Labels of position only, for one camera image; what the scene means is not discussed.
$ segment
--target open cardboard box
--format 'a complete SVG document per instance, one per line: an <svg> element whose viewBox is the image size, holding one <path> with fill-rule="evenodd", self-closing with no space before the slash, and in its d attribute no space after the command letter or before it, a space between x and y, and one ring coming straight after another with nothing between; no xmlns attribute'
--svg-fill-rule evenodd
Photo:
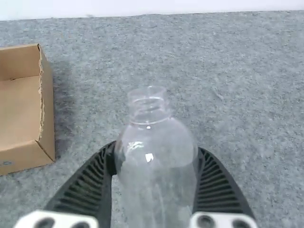
<svg viewBox="0 0 304 228"><path fill-rule="evenodd" d="M0 175L54 161L53 79L41 46L0 48Z"/></svg>

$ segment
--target torn cardboard edge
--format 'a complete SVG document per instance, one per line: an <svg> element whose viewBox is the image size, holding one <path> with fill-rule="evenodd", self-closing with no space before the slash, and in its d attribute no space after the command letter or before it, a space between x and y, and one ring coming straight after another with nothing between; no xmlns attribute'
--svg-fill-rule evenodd
<svg viewBox="0 0 304 228"><path fill-rule="evenodd" d="M39 68L40 68L40 73L39 73L39 95L40 95L40 130L39 130L39 137L38 141L42 137L42 132L43 132L43 123L44 123L44 103L43 103L43 96L42 96L42 75L43 75L43 66L42 66L42 54L41 54L41 48L40 44L37 44L37 48L39 50Z"/></svg>

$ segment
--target box flap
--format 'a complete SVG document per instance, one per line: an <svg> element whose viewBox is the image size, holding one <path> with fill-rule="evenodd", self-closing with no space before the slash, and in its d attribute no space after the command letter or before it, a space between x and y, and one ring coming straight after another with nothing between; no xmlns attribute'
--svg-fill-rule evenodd
<svg viewBox="0 0 304 228"><path fill-rule="evenodd" d="M0 81L38 76L38 44L0 48Z"/></svg>
<svg viewBox="0 0 304 228"><path fill-rule="evenodd" d="M0 82L0 150L38 139L39 88L39 76Z"/></svg>
<svg viewBox="0 0 304 228"><path fill-rule="evenodd" d="M24 145L3 150L0 153L0 175L34 168L53 162L53 160L43 152L36 141L30 141Z"/></svg>
<svg viewBox="0 0 304 228"><path fill-rule="evenodd" d="M53 77L52 70L41 46L40 50L40 96L41 116L39 144L49 157L55 160L55 131L54 131L54 104L53 104Z"/></svg>

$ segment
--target gray carpet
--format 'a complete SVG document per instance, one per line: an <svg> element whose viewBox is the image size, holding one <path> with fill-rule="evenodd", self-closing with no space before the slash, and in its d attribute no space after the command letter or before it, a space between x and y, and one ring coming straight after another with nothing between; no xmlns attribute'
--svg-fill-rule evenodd
<svg viewBox="0 0 304 228"><path fill-rule="evenodd" d="M0 226L42 208L127 121L125 94L168 88L175 115L234 176L262 228L304 225L304 12L0 22L54 70L57 161L0 177ZM113 228L124 227L113 182Z"/></svg>

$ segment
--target clear plastic bottle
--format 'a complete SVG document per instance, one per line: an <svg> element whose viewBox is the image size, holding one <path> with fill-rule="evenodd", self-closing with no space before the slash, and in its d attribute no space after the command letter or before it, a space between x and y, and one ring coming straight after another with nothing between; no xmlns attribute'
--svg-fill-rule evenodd
<svg viewBox="0 0 304 228"><path fill-rule="evenodd" d="M198 148L190 131L171 116L166 89L128 93L130 121L115 146L130 228L186 228L192 214Z"/></svg>

